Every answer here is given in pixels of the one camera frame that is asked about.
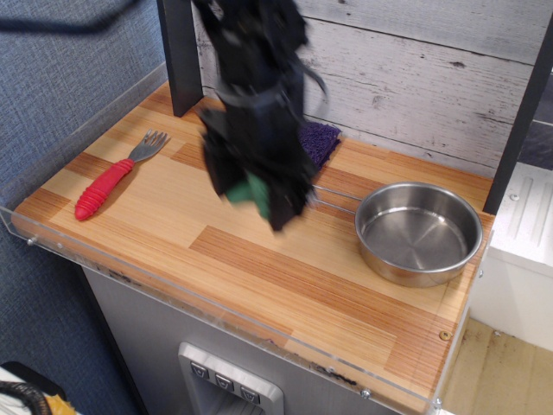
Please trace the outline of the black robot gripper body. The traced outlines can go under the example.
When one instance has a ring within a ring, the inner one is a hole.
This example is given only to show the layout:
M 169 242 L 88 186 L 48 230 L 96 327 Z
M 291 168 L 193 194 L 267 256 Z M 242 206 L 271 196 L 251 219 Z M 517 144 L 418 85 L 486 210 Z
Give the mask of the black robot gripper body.
M 317 167 L 299 141 L 303 117 L 304 77 L 287 73 L 272 88 L 247 94 L 222 82 L 218 95 L 224 110 L 204 109 L 204 143 L 225 146 L 244 172 L 264 176 L 305 175 Z

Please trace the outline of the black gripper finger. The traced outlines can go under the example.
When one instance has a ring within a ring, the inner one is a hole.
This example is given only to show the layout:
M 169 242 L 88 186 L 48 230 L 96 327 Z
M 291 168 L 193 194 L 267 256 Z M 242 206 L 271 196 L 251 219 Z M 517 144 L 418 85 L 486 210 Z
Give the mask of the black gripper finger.
M 269 223 L 273 231 L 282 231 L 291 220 L 302 214 L 311 190 L 311 178 L 305 175 L 270 178 Z
M 218 196 L 225 195 L 246 179 L 237 158 L 225 147 L 205 142 L 204 161 L 213 189 Z

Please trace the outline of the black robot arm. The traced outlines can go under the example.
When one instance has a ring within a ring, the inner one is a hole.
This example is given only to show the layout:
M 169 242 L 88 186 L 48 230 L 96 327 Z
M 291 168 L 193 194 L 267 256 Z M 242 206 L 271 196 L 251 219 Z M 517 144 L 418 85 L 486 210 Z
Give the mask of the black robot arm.
M 317 167 L 300 143 L 306 23 L 292 1 L 197 1 L 219 63 L 223 110 L 203 110 L 203 156 L 216 194 L 251 201 L 279 232 L 308 202 Z

